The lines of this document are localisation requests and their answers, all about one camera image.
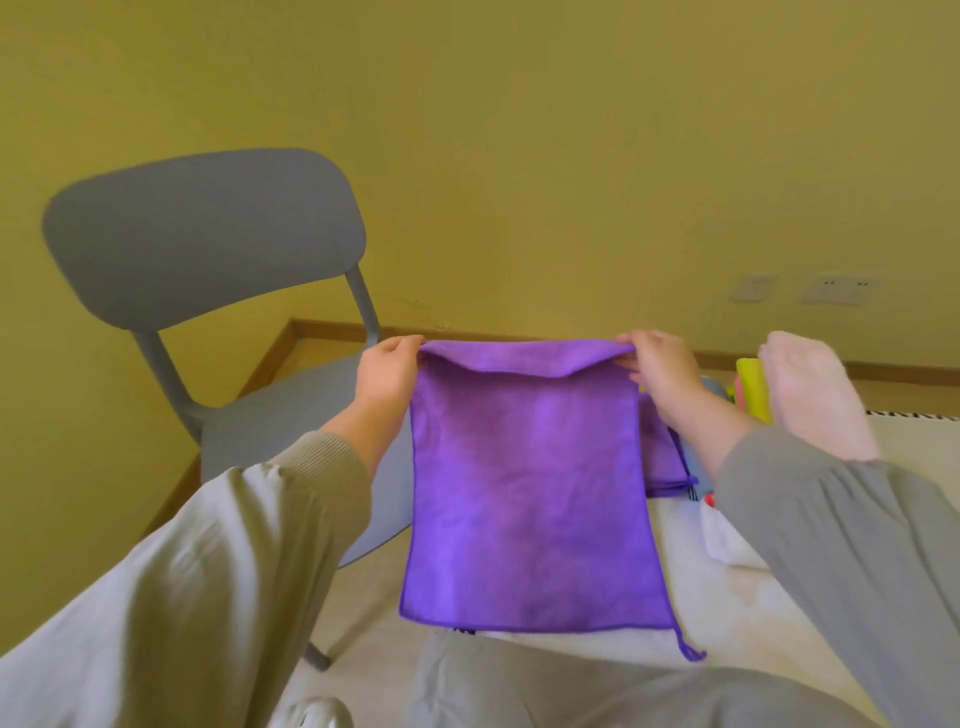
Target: yellow object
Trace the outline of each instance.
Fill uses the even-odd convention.
[[[763,375],[763,364],[759,359],[737,359],[736,373],[740,377],[747,412],[761,422],[772,425],[774,418],[770,413],[770,393]]]

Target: pink towel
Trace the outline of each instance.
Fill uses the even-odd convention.
[[[760,347],[774,420],[844,460],[876,460],[880,448],[843,362],[822,341],[771,331]]]

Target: electrical outlet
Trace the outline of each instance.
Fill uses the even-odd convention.
[[[879,279],[822,273],[804,289],[800,300],[803,303],[862,305],[879,284]]]
[[[860,276],[849,276],[846,283],[847,300],[850,305],[863,305],[870,298],[870,294],[880,285],[879,279],[868,279]]]
[[[734,301],[756,303],[763,301],[770,295],[770,290],[774,287],[776,276],[754,275],[741,276],[740,282],[733,289],[731,298]]]

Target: baseboard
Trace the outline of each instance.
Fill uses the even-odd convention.
[[[335,321],[294,319],[293,328],[300,339],[332,339],[334,341],[363,341],[366,331],[362,324]],[[427,339],[452,339],[454,341],[538,341],[533,336],[505,336],[500,334],[456,331],[448,328],[383,327],[383,335],[404,336],[418,333]],[[721,372],[736,371],[736,360],[756,356],[755,353],[695,352],[697,363],[703,369]],[[889,381],[927,386],[960,387],[960,369],[941,367],[914,367],[899,364],[877,364],[868,361],[847,361],[847,374],[851,379]]]
[[[280,371],[283,362],[294,350],[298,338],[294,322],[288,321],[280,330],[280,334],[274,340],[274,343],[267,349],[263,358],[260,359],[260,363],[256,365],[253,374],[247,379],[247,383],[243,385],[237,397],[244,397],[269,385],[274,380],[276,373]],[[200,489],[200,486],[200,455],[198,454],[191,461],[186,471],[183,472],[177,487],[163,501],[163,505],[156,512],[154,519],[150,521],[150,525],[147,526],[147,530],[144,531],[141,539],[146,538],[176,516],[184,503]]]

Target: plastic chair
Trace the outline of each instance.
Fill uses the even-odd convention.
[[[358,266],[360,210],[343,172],[303,149],[195,155],[76,182],[43,216],[47,247],[87,310],[129,330],[167,400],[201,446],[202,481],[263,462],[352,399],[359,354],[300,372],[224,407],[195,402],[159,332],[221,306],[346,276],[367,330],[380,336]],[[340,566],[413,518],[409,416],[373,481],[370,526]],[[329,661],[312,644],[308,661]]]

